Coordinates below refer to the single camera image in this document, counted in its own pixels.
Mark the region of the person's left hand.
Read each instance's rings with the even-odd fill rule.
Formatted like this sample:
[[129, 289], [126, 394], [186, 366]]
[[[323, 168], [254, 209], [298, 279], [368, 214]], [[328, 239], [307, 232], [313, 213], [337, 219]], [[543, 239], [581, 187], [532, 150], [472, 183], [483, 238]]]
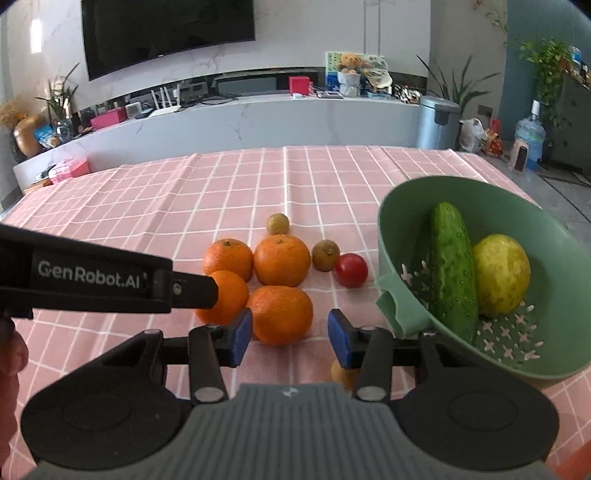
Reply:
[[10, 318], [2, 317], [0, 324], [0, 465], [3, 466], [10, 455], [10, 441], [17, 432], [18, 375], [28, 364], [29, 350]]

